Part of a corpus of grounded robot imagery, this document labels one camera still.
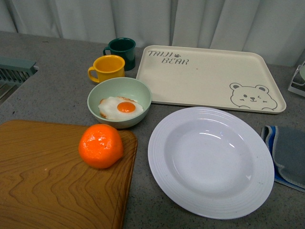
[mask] towel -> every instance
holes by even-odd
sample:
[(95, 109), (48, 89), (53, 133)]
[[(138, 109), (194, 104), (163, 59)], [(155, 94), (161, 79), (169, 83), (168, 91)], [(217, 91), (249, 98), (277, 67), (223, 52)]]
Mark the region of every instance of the towel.
[(305, 192), (305, 132), (266, 125), (261, 137), (273, 159), (274, 180)]

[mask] countertop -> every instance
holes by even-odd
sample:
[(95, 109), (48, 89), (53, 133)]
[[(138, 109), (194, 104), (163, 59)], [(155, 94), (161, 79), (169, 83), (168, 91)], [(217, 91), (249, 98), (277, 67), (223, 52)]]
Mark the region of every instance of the countertop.
[[(96, 85), (87, 76), (106, 44), (0, 32), (0, 55), (36, 61), (39, 70), (0, 105), (0, 124), (34, 120), (93, 125), (87, 96)], [(135, 78), (143, 48), (136, 48), (136, 67), (126, 72)], [(288, 126), (305, 131), (305, 98), (287, 90), (294, 67), (267, 65), (287, 108), (280, 114), (227, 111), (248, 123), (257, 133), (265, 125)], [(208, 219), (188, 212), (171, 201), (155, 182), (147, 158), (148, 142), (157, 124), (185, 106), (152, 104), (147, 116), (129, 128), (138, 138), (124, 228), (305, 228), (305, 193), (274, 183), (266, 202), (253, 213), (231, 220)]]

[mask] wood grain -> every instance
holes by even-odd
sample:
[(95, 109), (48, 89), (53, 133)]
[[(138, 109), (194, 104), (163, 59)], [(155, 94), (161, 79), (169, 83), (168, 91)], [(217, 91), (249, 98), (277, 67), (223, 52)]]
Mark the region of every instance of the wood grain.
[(12, 120), (0, 125), (0, 228), (122, 228), (137, 151), (94, 169), (78, 154), (87, 126)]

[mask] bowl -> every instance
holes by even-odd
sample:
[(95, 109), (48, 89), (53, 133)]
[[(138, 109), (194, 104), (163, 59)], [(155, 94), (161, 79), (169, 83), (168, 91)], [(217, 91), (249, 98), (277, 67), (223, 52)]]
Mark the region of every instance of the bowl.
[[(100, 101), (110, 96), (125, 97), (138, 102), (143, 107), (139, 115), (117, 121), (103, 118), (98, 108)], [(119, 77), (103, 81), (96, 85), (88, 95), (87, 105), (93, 116), (102, 124), (108, 124), (116, 129), (124, 129), (138, 124), (146, 115), (152, 103), (152, 92), (141, 81), (129, 77)]]

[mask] bear face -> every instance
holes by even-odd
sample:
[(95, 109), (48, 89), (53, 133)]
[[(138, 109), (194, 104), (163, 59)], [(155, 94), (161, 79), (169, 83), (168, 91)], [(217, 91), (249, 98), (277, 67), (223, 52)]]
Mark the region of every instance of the bear face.
[(232, 83), (230, 88), (233, 90), (231, 101), (238, 107), (257, 110), (274, 110), (277, 107), (277, 102), (269, 95), (269, 89), (263, 85), (250, 87)]

